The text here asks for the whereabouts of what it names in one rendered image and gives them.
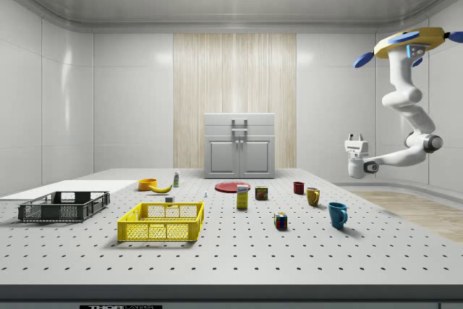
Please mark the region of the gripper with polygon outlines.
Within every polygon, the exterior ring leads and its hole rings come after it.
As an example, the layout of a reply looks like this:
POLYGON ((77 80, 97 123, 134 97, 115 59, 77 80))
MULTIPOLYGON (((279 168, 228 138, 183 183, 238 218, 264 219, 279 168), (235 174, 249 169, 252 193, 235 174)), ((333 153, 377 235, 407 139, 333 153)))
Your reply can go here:
POLYGON ((353 133, 349 134, 348 139, 344 142, 344 147, 348 158, 368 157, 368 141, 363 140, 361 134, 358 135, 358 138, 353 133))

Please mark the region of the blue mug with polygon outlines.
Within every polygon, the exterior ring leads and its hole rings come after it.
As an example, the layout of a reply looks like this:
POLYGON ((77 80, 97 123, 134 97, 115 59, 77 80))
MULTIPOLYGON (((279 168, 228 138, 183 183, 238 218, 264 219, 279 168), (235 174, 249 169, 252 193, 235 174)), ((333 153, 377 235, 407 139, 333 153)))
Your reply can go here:
POLYGON ((328 204, 328 212, 332 226, 336 229, 342 229, 348 219, 347 206, 343 203, 331 202, 328 204))

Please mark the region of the white cabinet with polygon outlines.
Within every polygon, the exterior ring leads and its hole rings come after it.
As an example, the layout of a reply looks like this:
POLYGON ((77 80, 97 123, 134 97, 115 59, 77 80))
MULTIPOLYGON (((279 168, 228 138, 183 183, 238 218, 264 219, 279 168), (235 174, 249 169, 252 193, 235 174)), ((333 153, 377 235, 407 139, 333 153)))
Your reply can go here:
POLYGON ((206 178, 273 178, 274 113, 205 113, 206 178))

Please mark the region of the yellow and white box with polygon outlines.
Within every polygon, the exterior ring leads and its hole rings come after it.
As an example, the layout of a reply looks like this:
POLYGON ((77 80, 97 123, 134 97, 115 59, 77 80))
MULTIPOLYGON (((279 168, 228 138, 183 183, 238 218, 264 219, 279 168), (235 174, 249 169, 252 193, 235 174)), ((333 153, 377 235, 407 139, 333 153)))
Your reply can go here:
POLYGON ((248 192, 250 186, 246 183, 237 185, 237 208, 247 209, 248 192))

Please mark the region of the red plate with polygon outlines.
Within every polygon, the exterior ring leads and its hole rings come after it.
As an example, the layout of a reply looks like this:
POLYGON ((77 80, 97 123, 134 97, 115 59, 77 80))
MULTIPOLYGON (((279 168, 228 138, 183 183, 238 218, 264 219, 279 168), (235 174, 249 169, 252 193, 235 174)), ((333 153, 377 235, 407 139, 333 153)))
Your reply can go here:
POLYGON ((245 186, 248 190, 250 189, 250 184, 246 182, 219 182, 215 185, 215 190, 224 193, 237 193, 239 185, 245 186))

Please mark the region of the yellow basket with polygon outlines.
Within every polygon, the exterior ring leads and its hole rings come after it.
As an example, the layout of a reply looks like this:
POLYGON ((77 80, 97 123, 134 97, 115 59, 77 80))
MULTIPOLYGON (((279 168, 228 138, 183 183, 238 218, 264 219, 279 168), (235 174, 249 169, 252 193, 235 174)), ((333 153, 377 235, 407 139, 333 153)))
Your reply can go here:
POLYGON ((195 241, 204 220, 204 202, 140 203, 117 222, 119 241, 195 241))

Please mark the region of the dark grey basket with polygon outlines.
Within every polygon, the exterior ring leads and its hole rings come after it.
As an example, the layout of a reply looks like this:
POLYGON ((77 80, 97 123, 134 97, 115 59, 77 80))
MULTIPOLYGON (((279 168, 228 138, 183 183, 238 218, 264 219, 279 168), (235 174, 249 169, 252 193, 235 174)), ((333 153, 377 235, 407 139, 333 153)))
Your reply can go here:
POLYGON ((23 222, 84 221, 110 203, 109 191, 55 191, 19 204, 23 222))

